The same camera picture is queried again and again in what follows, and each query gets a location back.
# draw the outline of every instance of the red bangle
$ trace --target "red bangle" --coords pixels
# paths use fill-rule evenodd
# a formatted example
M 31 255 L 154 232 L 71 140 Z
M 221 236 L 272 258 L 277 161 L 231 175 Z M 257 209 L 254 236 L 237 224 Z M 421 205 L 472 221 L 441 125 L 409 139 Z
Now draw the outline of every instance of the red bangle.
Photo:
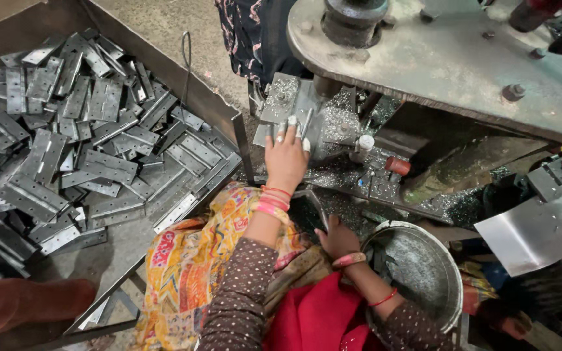
M 284 193 L 285 195 L 288 195 L 290 198 L 292 198 L 292 195 L 290 195 L 289 192 L 287 192 L 287 191 L 285 191 L 285 190 L 281 190 L 281 189 L 279 189 L 279 188 L 268 188 L 267 186 L 261 186 L 261 189 L 262 189 L 263 191 L 266 191 L 266 190 L 279 191 L 279 192 Z
M 385 299 L 380 300 L 379 302 L 375 302 L 374 304 L 368 304 L 368 306 L 370 306 L 370 307 L 378 306 L 378 305 L 384 303 L 385 301 L 387 301 L 387 300 L 393 298 L 394 295 L 396 295 L 396 292 L 398 292 L 398 288 L 394 288 L 394 290 L 392 291 L 392 293 L 391 293 L 388 297 L 386 297 Z

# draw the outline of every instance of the bolt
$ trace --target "bolt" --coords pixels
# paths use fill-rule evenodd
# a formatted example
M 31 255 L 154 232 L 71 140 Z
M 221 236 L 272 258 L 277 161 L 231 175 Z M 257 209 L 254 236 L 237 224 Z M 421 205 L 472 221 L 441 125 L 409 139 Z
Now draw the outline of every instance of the bolt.
M 299 24 L 299 29 L 301 30 L 301 34 L 308 34 L 309 32 L 312 31 L 313 28 L 314 25 L 311 22 L 305 21 Z
M 353 53 L 353 57 L 357 60 L 357 62 L 364 64 L 370 59 L 370 52 L 366 49 L 359 49 Z
M 517 101 L 524 97 L 526 89 L 519 84 L 510 84 L 502 89 L 502 96 L 509 101 Z
M 546 57 L 546 51 L 544 49 L 537 48 L 531 51 L 528 55 L 535 60 L 539 60 Z
M 485 39 L 491 39 L 493 37 L 496 36 L 496 33 L 494 31 L 487 31 L 487 32 L 483 32 L 483 37 Z
M 437 17 L 439 17 L 439 15 L 435 14 L 433 12 L 430 12 L 430 10 L 427 10 L 427 9 L 420 10 L 420 19 L 424 23 L 431 23 L 434 20 L 436 20 Z

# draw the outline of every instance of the bracelet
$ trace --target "bracelet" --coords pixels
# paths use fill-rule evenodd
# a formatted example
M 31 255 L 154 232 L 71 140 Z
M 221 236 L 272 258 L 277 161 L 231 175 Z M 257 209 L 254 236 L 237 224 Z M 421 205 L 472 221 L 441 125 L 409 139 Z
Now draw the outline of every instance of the bracelet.
M 285 195 L 288 195 L 290 198 L 292 198 L 292 195 L 291 195 L 289 192 L 287 192 L 287 191 L 285 191 L 285 190 L 281 190 L 281 189 L 279 189 L 279 188 L 268 188 L 267 186 L 261 186 L 261 189 L 262 189 L 263 191 L 266 191 L 266 190 L 279 191 L 279 192 L 284 193 Z
M 393 298 L 394 295 L 396 295 L 396 292 L 398 292 L 398 288 L 394 288 L 394 290 L 392 291 L 392 293 L 391 293 L 388 297 L 386 297 L 385 299 L 380 300 L 379 302 L 375 302 L 374 304 L 368 304 L 368 306 L 370 306 L 370 307 L 378 306 L 378 305 L 384 303 L 385 301 L 387 301 L 387 300 Z
M 355 263 L 364 262 L 366 260 L 365 254 L 363 252 L 354 252 L 346 256 L 342 256 L 339 259 L 333 261 L 331 266 L 333 268 L 343 268 L 350 266 Z
M 287 212 L 290 209 L 289 203 L 283 202 L 283 201 L 279 200 L 278 197 L 274 197 L 274 196 L 265 196 L 265 194 L 264 194 L 264 195 L 259 197 L 259 202 L 269 203 L 270 205 L 278 207 L 285 212 Z
M 265 202 L 256 202 L 250 206 L 251 211 L 265 212 L 281 221 L 286 226 L 290 224 L 290 217 L 280 208 Z

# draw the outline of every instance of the woman's left hand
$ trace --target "woman's left hand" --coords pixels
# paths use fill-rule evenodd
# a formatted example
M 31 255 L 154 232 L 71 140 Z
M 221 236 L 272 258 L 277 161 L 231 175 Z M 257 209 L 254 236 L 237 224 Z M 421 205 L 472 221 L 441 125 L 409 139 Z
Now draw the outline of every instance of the woman's left hand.
M 301 135 L 296 132 L 295 118 L 294 124 L 288 126 L 287 132 L 279 130 L 274 143 L 272 136 L 266 136 L 266 186 L 281 189 L 290 195 L 303 180 L 309 161 L 309 152 L 303 151 Z

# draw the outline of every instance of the woman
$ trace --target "woman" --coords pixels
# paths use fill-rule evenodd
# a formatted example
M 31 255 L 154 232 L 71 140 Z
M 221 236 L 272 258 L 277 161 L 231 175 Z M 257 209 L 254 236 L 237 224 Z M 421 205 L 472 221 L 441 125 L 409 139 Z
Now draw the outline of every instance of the woman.
M 198 350 L 204 351 L 262 347 L 266 350 L 382 350 L 383 343 L 392 350 L 454 349 L 421 310 L 372 271 L 365 256 L 357 254 L 360 252 L 357 236 L 336 216 L 329 219 L 329 233 L 317 230 L 316 234 L 334 260 L 333 266 L 340 267 L 355 287 L 340 283 L 338 272 L 316 286 L 293 289 L 278 306 L 265 332 L 267 316 L 274 309 L 269 305 L 271 275 L 277 272 L 272 284 L 277 285 L 278 273 L 283 268 L 285 272 L 316 248 L 307 249 L 308 244 L 294 235 L 293 224 L 285 212 L 303 179 L 309 158 L 296 135 L 296 125 L 290 124 L 287 132 L 277 134 L 274 143 L 271 136 L 267 137 L 265 162 L 269 178 L 259 197 L 249 199 L 247 193 L 254 190 L 238 190 L 232 185 L 211 205 L 217 215 L 222 214 L 221 220 L 215 215 L 199 231 L 192 226 L 189 228 L 193 229 L 183 231 L 183 223 L 177 223 L 156 238 L 147 256 L 148 288 L 144 313 L 137 326 L 136 346 L 188 349 L 192 336 L 197 335 Z M 234 236 L 244 222 L 247 223 L 244 233 L 240 233 L 241 237 Z M 223 246 L 228 237 L 235 241 L 229 245 L 230 249 Z M 214 259 L 206 259 L 216 253 Z M 310 272 L 317 272 L 310 275 L 312 279 L 303 279 L 292 286 L 318 282 L 330 272 L 323 273 L 313 268 L 316 266 L 309 265 Z M 191 272 L 195 270 L 208 280 L 200 277 L 192 280 Z M 180 289 L 167 291 L 171 286 Z M 213 297 L 209 302 L 205 296 Z M 382 342 L 374 338 L 365 324 L 361 308 L 365 302 L 384 321 L 386 331 Z

